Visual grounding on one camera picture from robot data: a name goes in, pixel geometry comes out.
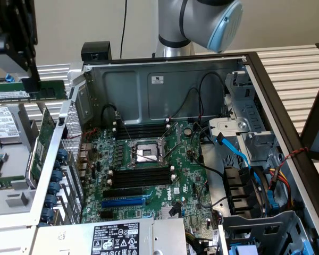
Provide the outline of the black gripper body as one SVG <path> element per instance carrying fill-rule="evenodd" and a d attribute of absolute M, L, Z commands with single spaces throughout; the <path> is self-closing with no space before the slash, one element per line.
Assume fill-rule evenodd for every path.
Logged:
<path fill-rule="evenodd" d="M 35 2 L 0 1 L 0 32 L 7 34 L 15 47 L 37 45 Z"/>

